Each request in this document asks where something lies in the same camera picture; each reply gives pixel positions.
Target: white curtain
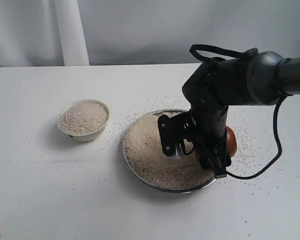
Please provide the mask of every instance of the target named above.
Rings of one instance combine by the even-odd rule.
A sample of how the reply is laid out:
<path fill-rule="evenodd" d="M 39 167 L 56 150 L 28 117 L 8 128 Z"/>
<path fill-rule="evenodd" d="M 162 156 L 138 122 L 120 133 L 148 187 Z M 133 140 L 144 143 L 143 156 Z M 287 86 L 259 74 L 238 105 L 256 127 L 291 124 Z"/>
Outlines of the white curtain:
<path fill-rule="evenodd" d="M 300 0 L 0 0 L 0 67 L 190 63 L 192 44 L 300 56 Z"/>

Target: table surface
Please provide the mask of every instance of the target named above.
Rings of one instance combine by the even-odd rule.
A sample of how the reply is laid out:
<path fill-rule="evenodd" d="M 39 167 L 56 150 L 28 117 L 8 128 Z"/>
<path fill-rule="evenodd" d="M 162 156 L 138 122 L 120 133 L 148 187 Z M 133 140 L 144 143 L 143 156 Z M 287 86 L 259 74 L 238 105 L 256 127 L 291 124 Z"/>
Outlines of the table surface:
<path fill-rule="evenodd" d="M 198 64 L 0 68 L 0 239 L 300 239 L 300 96 L 278 117 L 283 155 L 257 179 L 219 179 L 191 194 L 164 193 L 125 166 L 121 139 L 141 115 L 189 108 L 181 91 Z M 71 102 L 108 104 L 99 139 L 56 127 Z M 238 151 L 229 170 L 249 175 L 277 152 L 272 106 L 231 106 Z"/>

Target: uncooked rice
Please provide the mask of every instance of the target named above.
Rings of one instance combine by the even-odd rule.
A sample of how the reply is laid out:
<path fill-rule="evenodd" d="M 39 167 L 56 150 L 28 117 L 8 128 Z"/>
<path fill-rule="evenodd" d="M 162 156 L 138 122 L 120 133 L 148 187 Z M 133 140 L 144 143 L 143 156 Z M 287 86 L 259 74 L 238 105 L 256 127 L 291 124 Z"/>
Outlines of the uncooked rice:
<path fill-rule="evenodd" d="M 58 121 L 69 135 L 85 135 L 101 128 L 107 121 L 105 108 L 97 102 L 81 102 L 64 112 Z"/>
<path fill-rule="evenodd" d="M 147 182 L 171 190 L 190 189 L 213 179 L 213 171 L 202 170 L 194 153 L 182 158 L 165 156 L 157 120 L 157 115 L 139 118 L 124 137 L 125 156 L 135 172 Z M 187 151 L 192 148 L 190 142 L 185 145 Z"/>

